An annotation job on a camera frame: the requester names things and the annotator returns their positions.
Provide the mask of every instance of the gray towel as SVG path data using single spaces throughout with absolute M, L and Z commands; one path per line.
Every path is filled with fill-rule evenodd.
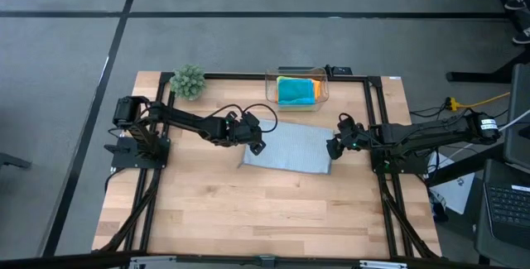
M 274 125 L 274 121 L 259 121 L 262 130 Z M 329 174 L 331 158 L 325 141 L 332 137 L 332 129 L 279 122 L 273 132 L 262 135 L 267 146 L 258 156 L 246 146 L 243 163 L 309 174 Z

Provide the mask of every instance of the succulent plant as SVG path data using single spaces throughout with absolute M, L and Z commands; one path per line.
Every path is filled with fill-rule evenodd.
M 184 65 L 174 72 L 170 84 L 175 96 L 188 100 L 198 99 L 206 88 L 203 69 L 197 65 Z

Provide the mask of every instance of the transparent bin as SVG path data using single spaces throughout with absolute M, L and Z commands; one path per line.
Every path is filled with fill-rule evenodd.
M 282 104 L 278 102 L 277 78 L 285 76 L 295 79 L 313 79 L 320 82 L 320 96 L 315 99 L 314 104 Z M 330 97 L 328 90 L 328 77 L 323 68 L 312 70 L 267 70 L 265 73 L 265 92 L 267 101 L 272 108 L 279 112 L 315 112 L 318 111 Z

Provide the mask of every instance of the wooden tabletop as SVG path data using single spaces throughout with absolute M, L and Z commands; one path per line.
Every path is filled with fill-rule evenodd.
M 160 72 L 139 72 L 132 94 L 154 100 L 159 77 Z M 401 79 L 382 77 L 382 81 L 389 121 L 409 124 Z M 209 79 L 200 99 L 176 100 L 174 107 L 205 116 L 229 103 L 243 108 L 267 103 L 264 90 L 264 82 L 259 80 Z M 374 90 L 373 100 L 380 121 Z M 252 112 L 260 118 L 272 118 L 265 108 L 256 107 Z M 342 112 L 368 126 L 362 84 L 330 82 L 330 99 L 319 112 L 283 112 L 278 117 L 283 122 L 336 129 Z M 332 162 L 330 175 L 310 175 L 239 166 L 244 146 L 215 147 L 178 128 L 172 127 L 169 137 L 170 158 L 162 171 L 149 252 L 389 257 L 369 152 L 344 151 Z M 137 178 L 138 170 L 125 170 L 108 184 L 94 249 L 106 244 L 130 214 Z M 400 178 L 409 221 L 429 248 L 440 255 L 425 186 L 414 175 Z M 396 219 L 393 222 L 397 248 L 403 254 L 399 224 Z M 134 247 L 141 230 L 142 219 Z

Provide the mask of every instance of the desk leg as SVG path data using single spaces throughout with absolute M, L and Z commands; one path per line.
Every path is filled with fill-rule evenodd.
M 24 161 L 15 156 L 0 153 L 0 166 L 18 166 L 19 168 L 27 169 L 30 165 L 31 163 L 29 161 Z
M 471 82 L 471 83 L 501 83 L 510 84 L 512 82 L 512 70 L 516 64 L 527 64 L 530 62 L 528 50 L 511 59 L 506 65 L 489 74 L 467 73 L 451 71 L 446 73 L 446 78 L 450 82 Z
M 487 159 L 501 161 L 503 158 L 504 142 L 486 149 L 480 154 L 475 154 L 461 161 L 457 161 L 452 165 L 444 166 L 438 169 L 438 171 L 432 174 L 432 178 L 429 178 L 425 181 L 425 184 L 427 187 L 440 185 L 442 183 L 457 179 L 463 175 L 482 170 Z

